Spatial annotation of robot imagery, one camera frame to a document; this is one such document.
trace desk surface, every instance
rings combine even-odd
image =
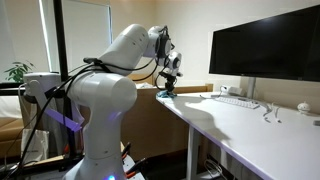
[[[263,114],[264,107],[247,109],[217,102],[212,93],[179,94],[157,98],[201,134],[223,148],[263,179],[319,179],[320,126],[318,115],[302,115],[280,108]]]

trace monitor screen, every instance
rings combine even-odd
[[[209,73],[320,81],[320,5],[215,31]]]

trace cable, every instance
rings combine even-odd
[[[25,149],[24,149],[24,151],[23,151],[23,153],[22,153],[21,160],[20,160],[19,165],[18,165],[18,170],[19,170],[19,169],[21,169],[21,170],[23,169],[23,160],[24,160],[24,158],[25,158],[25,156],[26,156],[27,149],[28,149],[28,147],[29,147],[29,145],[30,145],[30,143],[31,143],[31,140],[32,140],[32,138],[33,138],[33,136],[34,136],[34,134],[35,134],[36,127],[39,125],[40,120],[41,120],[41,117],[42,117],[45,109],[46,109],[47,106],[49,105],[50,101],[52,100],[52,98],[53,98],[53,97],[59,92],[59,90],[61,90],[69,81],[75,79],[78,75],[82,74],[84,70],[86,70],[86,69],[88,69],[88,68],[90,68],[90,67],[92,67],[92,66],[94,66],[94,65],[89,65],[89,66],[83,68],[83,69],[82,69],[80,72],[78,72],[76,75],[74,75],[74,76],[70,77],[69,79],[67,79],[62,85],[60,85],[56,90],[54,90],[53,94],[48,98],[47,102],[45,103],[44,107],[41,109],[41,111],[40,111],[40,113],[39,113],[39,115],[38,115],[38,117],[37,117],[36,124],[35,124],[34,128],[32,129],[32,132],[31,132],[31,134],[30,134],[30,137],[29,137],[29,139],[28,139],[28,141],[27,141],[27,144],[26,144],[26,146],[25,146]]]
[[[157,81],[158,81],[158,78],[159,78],[159,76],[160,76],[160,73],[163,72],[163,71],[168,67],[168,65],[169,65],[169,63],[170,63],[170,61],[168,60],[167,57],[165,58],[165,63],[164,63],[164,66],[163,66],[162,70],[159,71],[159,73],[158,73],[158,75],[157,75],[157,77],[156,77],[156,79],[155,79],[155,85],[156,85],[157,89],[159,89],[160,91],[166,90],[166,89],[164,89],[164,88],[160,88],[160,87],[158,86]]]
[[[273,111],[273,105],[272,105],[271,108],[268,106],[268,104],[266,104],[266,106],[267,106],[267,107],[266,107],[267,111],[266,111],[262,116],[263,116],[263,119],[264,119],[266,122],[270,123],[270,121],[269,121],[268,117],[266,117],[266,115],[269,114],[269,113],[271,113],[271,112]]]
[[[62,103],[62,111],[63,111],[63,112],[62,112],[62,114],[63,114],[62,120],[63,120],[63,125],[64,125],[64,126],[66,126],[66,116],[65,116],[65,115],[66,115],[66,111],[67,111],[67,109],[66,109],[67,106],[65,106],[65,103],[67,102],[68,92],[69,92],[69,90],[70,90],[70,88],[71,88],[74,80],[75,80],[80,74],[85,73],[85,72],[88,72],[88,71],[94,71],[94,70],[95,70],[95,69],[87,70],[88,68],[90,68],[90,67],[92,67],[92,66],[94,66],[94,65],[87,66],[87,67],[83,68],[82,70],[80,70],[79,73],[76,74],[75,77],[73,77],[73,79],[69,82],[69,85],[68,85],[68,88],[67,88],[66,91],[65,91],[65,95],[64,95],[64,97],[63,97],[63,103]]]
[[[223,175],[223,170],[222,168],[219,166],[219,164],[216,164],[214,161],[210,160],[210,159],[206,159],[204,161],[204,167],[206,168],[206,170],[209,172],[210,176],[212,178],[215,178],[213,173],[211,172],[212,170],[217,170],[220,175],[227,180],[227,178]]]
[[[217,97],[217,98],[219,98],[219,97],[221,96],[221,93],[222,93],[221,88],[224,88],[225,90],[227,89],[225,86],[220,86],[220,94],[218,95],[218,97]]]
[[[22,107],[23,107],[23,110],[25,111],[25,113],[26,113],[26,115],[27,115],[27,119],[30,119],[30,114],[29,114],[29,112],[28,112],[28,110],[27,110],[27,108],[26,108],[26,106],[25,106],[25,104],[24,104],[24,102],[23,102],[23,100],[22,100],[22,95],[21,95],[21,87],[22,86],[25,86],[27,83],[24,83],[24,84],[21,84],[19,87],[18,87],[18,98],[19,98],[19,102],[20,102],[20,104],[22,104]]]
[[[81,66],[79,66],[79,67],[77,67],[77,68],[75,68],[75,69],[73,69],[73,70],[69,71],[69,72],[68,72],[68,74],[71,74],[72,72],[74,72],[74,71],[75,71],[75,70],[77,70],[77,69],[82,68],[83,66],[88,66],[88,64],[83,64],[83,65],[81,65]]]
[[[135,71],[138,71],[138,70],[141,70],[141,69],[148,67],[155,58],[156,57],[153,57],[152,59],[150,59],[150,61],[146,65],[139,67],[139,68],[136,68]]]
[[[18,170],[18,166],[14,168],[3,180],[8,180]]]
[[[18,138],[19,138],[19,136],[21,135],[22,131],[31,124],[31,122],[35,119],[36,116],[37,116],[37,115],[34,115],[34,116],[32,117],[32,119],[30,120],[30,122],[28,122],[28,123],[20,130],[19,134],[16,136],[16,138],[15,138],[14,141],[13,141],[13,143],[12,143],[12,144],[10,145],[10,147],[7,149],[6,154],[4,155],[4,172],[7,171],[7,155],[8,155],[8,153],[9,153],[10,149],[11,149],[11,148],[13,147],[13,145],[16,143],[16,141],[18,140]]]
[[[280,107],[278,106],[277,108],[275,108],[275,110],[274,110],[274,117],[275,117],[275,120],[276,120],[276,122],[278,122],[278,123],[282,123],[282,121],[278,118],[278,111],[279,111],[279,109],[280,109]]]
[[[109,64],[109,63],[102,63],[102,64],[105,65],[105,66],[110,66],[110,67],[118,68],[118,69],[125,70],[125,71],[138,71],[138,70],[141,70],[141,69],[123,68],[123,67],[119,67],[119,66],[116,66],[116,65],[113,65],[113,64]]]
[[[156,64],[156,66],[154,67],[153,71],[148,76],[146,76],[144,78],[141,78],[141,79],[134,79],[133,81],[142,81],[142,80],[145,80],[145,79],[149,78],[150,76],[153,75],[154,72],[156,72],[157,68],[158,68],[158,65]]]

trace black cable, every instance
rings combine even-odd
[[[88,68],[90,68],[90,67],[92,67],[92,66],[94,66],[94,65],[89,65],[89,66],[83,68],[81,71],[79,71],[76,75],[68,78],[68,79],[67,79],[62,85],[60,85],[60,86],[53,92],[53,94],[48,98],[47,102],[45,103],[44,107],[41,109],[41,111],[40,111],[40,113],[39,113],[39,115],[38,115],[38,117],[37,117],[36,124],[35,124],[32,132],[31,132],[31,134],[30,134],[30,137],[29,137],[29,139],[28,139],[28,141],[27,141],[27,144],[26,144],[26,146],[25,146],[25,149],[24,149],[24,151],[23,151],[23,153],[22,153],[21,160],[20,160],[20,162],[19,162],[19,164],[18,164],[17,170],[19,170],[19,169],[22,170],[22,169],[23,169],[23,160],[24,160],[24,158],[25,158],[25,156],[26,156],[28,147],[29,147],[29,145],[30,145],[30,143],[31,143],[31,140],[32,140],[34,134],[35,134],[36,128],[38,127],[38,125],[39,125],[39,123],[40,123],[41,117],[42,117],[45,109],[46,109],[47,106],[49,105],[50,101],[52,100],[52,98],[53,98],[53,97],[59,92],[59,90],[61,90],[69,81],[75,79],[78,75],[80,75],[80,74],[83,73],[83,70],[88,69]]]
[[[3,180],[8,180],[18,170],[18,166],[14,168]]]
[[[85,69],[82,69],[81,71],[79,71],[79,72],[81,72],[81,74],[82,73],[85,73],[85,72],[88,72],[88,71],[101,71],[100,69],[91,69],[91,70],[87,70],[87,68],[85,68]],[[69,85],[68,85],[68,88],[66,89],[66,91],[65,91],[65,95],[64,95],[64,97],[63,97],[63,99],[64,99],[64,102],[67,100],[67,97],[68,97],[68,92],[69,92],[69,90],[70,90],[70,88],[71,88],[71,86],[72,86],[72,83],[74,82],[74,80],[76,79],[77,77],[75,77],[75,78],[73,78],[71,81],[70,81],[70,83],[69,83]],[[62,116],[62,119],[63,119],[63,125],[64,126],[66,126],[66,119],[65,119],[65,114],[66,114],[66,106],[65,106],[65,103],[63,103],[62,104],[62,114],[63,114],[63,116]]]
[[[143,68],[148,66],[148,64],[147,64],[145,67],[140,67],[140,68],[137,68],[137,69],[128,69],[128,68],[119,67],[119,66],[116,66],[116,65],[113,65],[113,64],[109,64],[109,63],[102,63],[102,64],[105,65],[105,66],[110,66],[110,67],[118,68],[118,69],[125,70],[125,71],[138,71],[138,70],[141,70],[141,69],[143,69]]]
[[[141,79],[134,79],[133,81],[142,81],[142,80],[145,80],[145,79],[149,78],[150,76],[153,75],[154,72],[156,72],[157,68],[158,68],[158,65],[156,64],[156,66],[154,67],[153,71],[148,76],[146,76],[144,78],[141,78]]]
[[[6,151],[6,154],[5,154],[5,156],[4,156],[4,172],[6,172],[7,171],[7,155],[8,155],[8,153],[9,153],[9,151],[10,151],[10,149],[13,147],[13,145],[16,143],[16,141],[18,140],[18,138],[19,138],[19,136],[21,135],[21,133],[22,133],[22,131],[27,127],[27,126],[29,126],[30,124],[31,124],[31,122],[35,119],[35,117],[36,117],[37,115],[35,114],[33,117],[32,117],[32,119],[30,120],[30,122],[28,122],[27,123],[27,125],[25,125],[20,131],[19,131],[19,134],[16,136],[16,138],[14,139],[14,141],[13,141],[13,143],[10,145],[10,147],[7,149],[7,151]]]
[[[142,67],[139,67],[139,68],[135,68],[134,70],[138,71],[138,70],[141,70],[141,69],[144,69],[144,68],[148,67],[154,59],[155,58],[152,58],[146,65],[144,65]]]
[[[77,70],[77,69],[82,68],[83,66],[90,66],[90,65],[88,65],[88,64],[83,64],[83,65],[81,65],[81,66],[79,66],[79,67],[77,67],[77,68],[75,68],[75,69],[71,70],[70,72],[68,72],[68,74],[70,74],[70,73],[74,72],[74,71],[75,71],[75,70]]]
[[[163,90],[166,90],[166,89],[165,89],[165,88],[160,88],[160,87],[158,86],[157,81],[158,81],[158,78],[159,78],[159,76],[160,76],[160,73],[163,72],[163,71],[168,67],[169,63],[170,63],[170,61],[169,61],[169,60],[167,59],[167,57],[166,57],[166,58],[165,58],[165,65],[163,66],[162,70],[159,71],[159,73],[158,73],[158,75],[157,75],[157,77],[156,77],[156,79],[155,79],[155,85],[156,85],[157,89],[159,89],[160,91],[163,91]]]

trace keyboard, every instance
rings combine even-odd
[[[256,109],[260,106],[258,103],[250,101],[245,98],[217,97],[213,99],[219,102],[224,102],[224,103],[241,106],[249,109]]]

